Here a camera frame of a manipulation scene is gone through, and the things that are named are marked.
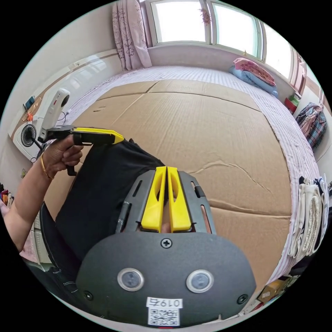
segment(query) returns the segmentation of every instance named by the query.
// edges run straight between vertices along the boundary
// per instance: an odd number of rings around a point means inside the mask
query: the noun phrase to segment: black fan
[[[40,144],[36,141],[37,131],[36,127],[32,124],[27,124],[21,132],[21,142],[25,147],[30,147],[35,143],[40,150],[42,150],[42,147]]]

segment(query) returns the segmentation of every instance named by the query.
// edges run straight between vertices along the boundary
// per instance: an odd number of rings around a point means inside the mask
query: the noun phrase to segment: red box
[[[293,114],[296,111],[297,106],[295,106],[288,98],[285,99],[285,106]]]

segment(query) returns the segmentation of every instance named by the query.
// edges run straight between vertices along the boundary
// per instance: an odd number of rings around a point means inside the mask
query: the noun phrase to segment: sticker
[[[266,292],[262,294],[262,298],[270,296],[270,292]]]
[[[182,309],[182,299],[148,297],[146,306],[153,309]]]
[[[21,178],[23,179],[26,175],[27,175],[27,171],[25,169],[22,169]]]
[[[179,309],[149,308],[148,325],[152,326],[180,326]]]

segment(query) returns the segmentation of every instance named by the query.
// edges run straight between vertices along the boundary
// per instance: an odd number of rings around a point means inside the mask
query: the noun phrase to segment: cardboard
[[[272,298],[279,295],[284,290],[288,282],[289,278],[282,278],[268,284],[257,298],[258,301],[261,301],[264,304],[268,303]]]
[[[101,96],[74,124],[113,129],[195,176],[218,235],[244,251],[257,289],[264,288],[289,232],[291,187],[279,142],[248,94],[187,80],[127,84]],[[45,202],[53,218],[72,181],[60,172],[52,182]]]

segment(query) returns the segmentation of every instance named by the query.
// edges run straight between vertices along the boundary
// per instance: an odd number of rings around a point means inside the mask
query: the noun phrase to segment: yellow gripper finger
[[[108,134],[108,135],[114,135],[115,140],[114,144],[122,142],[125,138],[119,134],[118,132],[110,129],[102,129],[102,128],[93,128],[93,127],[76,127],[73,129],[73,131],[83,131],[87,133],[96,133],[96,134]]]
[[[171,232],[188,231],[190,215],[176,167],[167,167],[168,199]]]
[[[167,167],[157,167],[146,202],[141,226],[145,230],[162,231]]]

